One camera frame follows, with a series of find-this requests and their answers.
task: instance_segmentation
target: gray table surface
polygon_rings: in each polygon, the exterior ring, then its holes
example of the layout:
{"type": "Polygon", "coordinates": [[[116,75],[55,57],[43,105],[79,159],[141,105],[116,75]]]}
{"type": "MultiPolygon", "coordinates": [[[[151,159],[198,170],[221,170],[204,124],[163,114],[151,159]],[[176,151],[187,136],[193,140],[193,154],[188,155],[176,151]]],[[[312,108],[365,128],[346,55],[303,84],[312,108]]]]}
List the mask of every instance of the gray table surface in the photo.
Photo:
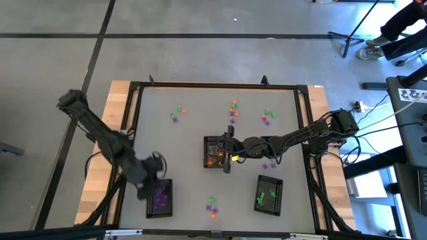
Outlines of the gray table surface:
{"type": "Polygon", "coordinates": [[[137,157],[159,151],[167,160],[165,178],[173,180],[173,216],[145,218],[146,202],[128,185],[121,210],[122,228],[314,233],[312,209],[300,145],[291,147],[276,169],[262,169],[267,159],[232,163],[232,172],[203,168],[203,136],[222,135],[230,124],[228,109],[238,101],[235,137],[284,135],[298,129],[292,91],[243,89],[151,88],[143,91],[135,135],[137,157]],[[187,113],[176,113],[178,105],[187,113]],[[271,125],[261,120],[264,109],[277,113],[271,125]],[[172,123],[176,113],[178,123],[172,123]],[[283,179],[279,217],[254,211],[258,175],[283,179]],[[220,210],[211,219],[205,210],[216,197],[220,210]]]}
{"type": "MultiPolygon", "coordinates": [[[[398,89],[404,87],[399,84],[398,78],[387,78],[387,86],[395,112],[410,103],[409,101],[400,100],[398,89]]],[[[415,86],[413,86],[412,89],[427,91],[427,83],[420,81],[415,86]]],[[[398,125],[419,122],[422,121],[421,117],[426,113],[427,103],[414,103],[413,106],[397,114],[396,121],[398,125]]],[[[402,138],[406,156],[408,157],[408,162],[417,167],[427,167],[427,144],[421,141],[421,137],[427,135],[425,128],[425,126],[421,125],[399,127],[400,136],[402,138]]]]}
{"type": "Polygon", "coordinates": [[[427,238],[427,217],[420,213],[418,175],[415,167],[396,163],[393,165],[411,239],[427,238]]]}

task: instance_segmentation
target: tripod stand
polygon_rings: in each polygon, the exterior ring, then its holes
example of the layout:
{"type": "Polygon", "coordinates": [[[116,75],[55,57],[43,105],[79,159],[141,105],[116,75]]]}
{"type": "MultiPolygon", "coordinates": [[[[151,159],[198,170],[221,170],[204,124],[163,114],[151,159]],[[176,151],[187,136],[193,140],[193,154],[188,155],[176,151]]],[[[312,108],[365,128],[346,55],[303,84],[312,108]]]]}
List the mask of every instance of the tripod stand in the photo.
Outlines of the tripod stand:
{"type": "Polygon", "coordinates": [[[344,35],[341,33],[335,33],[335,32],[328,32],[328,34],[331,35],[337,35],[340,37],[346,37],[346,46],[344,47],[344,53],[342,54],[342,57],[347,57],[347,52],[348,52],[348,48],[350,47],[350,42],[353,40],[357,40],[360,43],[364,42],[364,39],[359,39],[359,38],[355,38],[353,37],[354,33],[358,30],[358,28],[361,26],[361,24],[363,23],[363,21],[365,21],[366,17],[369,15],[369,13],[373,10],[373,8],[375,7],[375,5],[379,2],[380,0],[376,0],[375,3],[373,4],[373,6],[369,9],[369,11],[365,14],[365,16],[362,18],[362,20],[360,20],[359,24],[356,26],[356,28],[352,31],[352,33],[350,35],[344,35]]]}

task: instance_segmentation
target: green object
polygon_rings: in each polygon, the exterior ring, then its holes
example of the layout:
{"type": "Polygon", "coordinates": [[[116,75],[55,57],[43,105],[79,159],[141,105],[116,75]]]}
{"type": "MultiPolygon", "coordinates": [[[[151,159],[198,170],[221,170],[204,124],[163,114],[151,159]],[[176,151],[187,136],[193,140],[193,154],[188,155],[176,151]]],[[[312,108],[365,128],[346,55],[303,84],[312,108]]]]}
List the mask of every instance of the green object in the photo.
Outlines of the green object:
{"type": "Polygon", "coordinates": [[[273,190],[270,190],[270,196],[272,196],[273,198],[276,198],[276,193],[273,192],[273,190]]]}
{"type": "Polygon", "coordinates": [[[262,206],[262,199],[260,199],[259,197],[256,198],[256,201],[258,202],[259,206],[262,206]]]}

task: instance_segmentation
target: black tray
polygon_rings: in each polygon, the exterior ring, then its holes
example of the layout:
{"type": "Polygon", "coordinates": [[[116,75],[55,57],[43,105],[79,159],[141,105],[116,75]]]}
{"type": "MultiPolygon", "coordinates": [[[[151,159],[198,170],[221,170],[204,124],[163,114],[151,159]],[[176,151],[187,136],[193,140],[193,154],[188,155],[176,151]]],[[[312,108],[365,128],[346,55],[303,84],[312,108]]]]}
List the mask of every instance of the black tray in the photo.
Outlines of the black tray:
{"type": "Polygon", "coordinates": [[[145,217],[148,219],[156,217],[172,216],[172,179],[160,180],[160,187],[155,190],[153,197],[147,198],[147,211],[145,217]]]}
{"type": "Polygon", "coordinates": [[[280,216],[280,210],[282,209],[282,187],[283,181],[281,179],[258,175],[254,210],[260,213],[280,216]],[[270,195],[270,190],[274,191],[276,197],[270,195]],[[257,198],[260,197],[261,193],[264,193],[263,203],[262,205],[258,205],[257,198]]]}
{"type": "Polygon", "coordinates": [[[203,167],[205,168],[224,168],[226,157],[221,150],[224,148],[224,143],[218,143],[218,138],[203,138],[203,167]]]}

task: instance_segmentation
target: white sticker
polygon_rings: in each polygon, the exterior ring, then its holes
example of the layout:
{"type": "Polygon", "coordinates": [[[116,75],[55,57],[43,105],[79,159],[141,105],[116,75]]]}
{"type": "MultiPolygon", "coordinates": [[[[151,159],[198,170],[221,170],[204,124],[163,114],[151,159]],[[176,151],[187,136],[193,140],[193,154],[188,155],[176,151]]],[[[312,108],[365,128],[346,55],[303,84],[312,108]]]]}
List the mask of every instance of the white sticker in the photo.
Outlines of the white sticker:
{"type": "Polygon", "coordinates": [[[417,103],[427,103],[427,91],[419,89],[398,89],[401,101],[415,101],[421,94],[424,96],[417,103]]]}

